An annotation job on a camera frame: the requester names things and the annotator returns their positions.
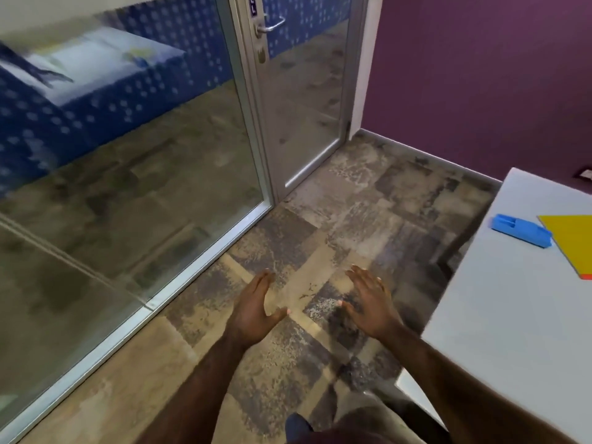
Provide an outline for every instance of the wall socket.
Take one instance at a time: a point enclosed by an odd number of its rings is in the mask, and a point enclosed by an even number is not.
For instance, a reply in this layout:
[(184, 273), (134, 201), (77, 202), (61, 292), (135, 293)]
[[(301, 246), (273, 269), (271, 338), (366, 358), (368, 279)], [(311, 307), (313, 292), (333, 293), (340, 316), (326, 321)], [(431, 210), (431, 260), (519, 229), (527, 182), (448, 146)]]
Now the wall socket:
[(574, 178), (585, 180), (586, 182), (592, 182), (592, 166), (583, 167), (579, 171), (577, 171), (574, 175)]

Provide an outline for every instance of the person's left hand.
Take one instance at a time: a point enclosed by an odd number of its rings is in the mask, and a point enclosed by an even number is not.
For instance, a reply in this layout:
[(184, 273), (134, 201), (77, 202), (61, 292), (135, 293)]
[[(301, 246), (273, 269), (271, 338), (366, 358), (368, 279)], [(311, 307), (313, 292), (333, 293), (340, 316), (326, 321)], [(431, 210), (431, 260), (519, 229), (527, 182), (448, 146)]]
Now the person's left hand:
[(275, 273), (268, 269), (263, 270), (249, 282), (234, 301), (234, 309), (226, 323), (224, 335), (242, 351), (259, 343), (289, 313), (284, 307), (278, 308), (270, 316), (265, 314), (263, 301), (269, 284), (274, 279)]

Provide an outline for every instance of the silver door handle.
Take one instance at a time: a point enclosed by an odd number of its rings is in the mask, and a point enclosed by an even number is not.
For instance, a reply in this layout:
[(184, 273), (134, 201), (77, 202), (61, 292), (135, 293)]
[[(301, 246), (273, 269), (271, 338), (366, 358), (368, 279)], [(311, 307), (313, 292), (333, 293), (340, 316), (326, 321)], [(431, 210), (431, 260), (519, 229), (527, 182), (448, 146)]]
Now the silver door handle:
[(257, 25), (257, 26), (255, 26), (255, 36), (257, 36), (257, 39), (261, 39), (261, 36), (263, 34), (267, 34), (268, 32), (274, 31), (275, 29), (282, 26), (285, 22), (286, 22), (286, 19), (280, 15), (279, 22), (277, 22), (275, 25), (272, 25), (270, 27), (266, 27), (263, 25)]

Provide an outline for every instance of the floor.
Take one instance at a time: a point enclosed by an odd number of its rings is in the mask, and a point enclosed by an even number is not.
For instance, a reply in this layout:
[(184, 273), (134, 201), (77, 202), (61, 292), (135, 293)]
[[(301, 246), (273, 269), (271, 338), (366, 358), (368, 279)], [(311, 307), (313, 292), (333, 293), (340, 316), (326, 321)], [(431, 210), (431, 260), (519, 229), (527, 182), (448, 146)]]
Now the floor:
[(491, 186), (368, 137), (342, 146), (65, 399), (23, 444), (131, 443), (220, 336), (237, 293), (262, 268), (269, 309), (291, 315), (252, 348), (224, 400), (216, 443), (283, 443), (292, 411), (317, 429), (337, 396), (400, 366), (336, 308), (343, 271), (370, 268), (421, 331), (445, 289), (431, 264), (494, 194)]
[[(338, 136), (346, 32), (347, 21), (270, 61), (292, 165), (302, 143), (314, 153)], [(0, 228), (0, 426), (260, 201), (234, 81), (0, 199), (1, 223), (17, 227)]]

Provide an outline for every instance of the blue dotted wallpaper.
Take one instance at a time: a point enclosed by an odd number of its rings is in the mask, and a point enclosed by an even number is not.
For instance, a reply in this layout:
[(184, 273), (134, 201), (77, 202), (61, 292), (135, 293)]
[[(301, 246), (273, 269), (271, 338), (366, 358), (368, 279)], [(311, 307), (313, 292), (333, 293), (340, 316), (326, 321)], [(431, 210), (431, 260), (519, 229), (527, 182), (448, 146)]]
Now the blue dotted wallpaper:
[[(351, 0), (263, 0), (271, 57), (349, 16)], [(0, 46), (0, 196), (89, 153), (233, 77), (215, 0), (155, 0), (101, 16), (106, 29), (153, 41), (158, 56), (121, 52), (121, 71), (63, 102), (16, 74), (52, 88), (74, 78), (27, 62)]]

